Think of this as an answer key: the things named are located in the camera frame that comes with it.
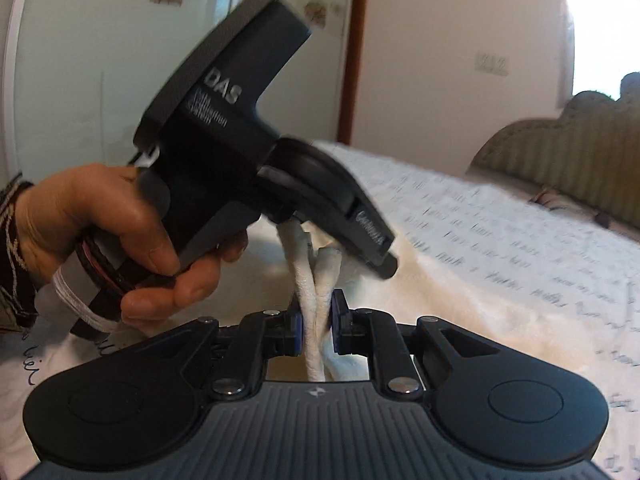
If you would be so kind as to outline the person's left hand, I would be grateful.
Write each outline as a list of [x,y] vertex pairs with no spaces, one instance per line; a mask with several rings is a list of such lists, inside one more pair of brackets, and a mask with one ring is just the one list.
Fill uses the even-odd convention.
[[50,283],[90,228],[116,236],[130,258],[172,278],[167,285],[138,288],[122,298],[124,323],[149,335],[216,290],[221,265],[242,256],[247,235],[231,235],[181,272],[160,218],[134,187],[136,177],[132,167],[92,164],[64,170],[21,192],[14,218],[21,257],[37,288]]

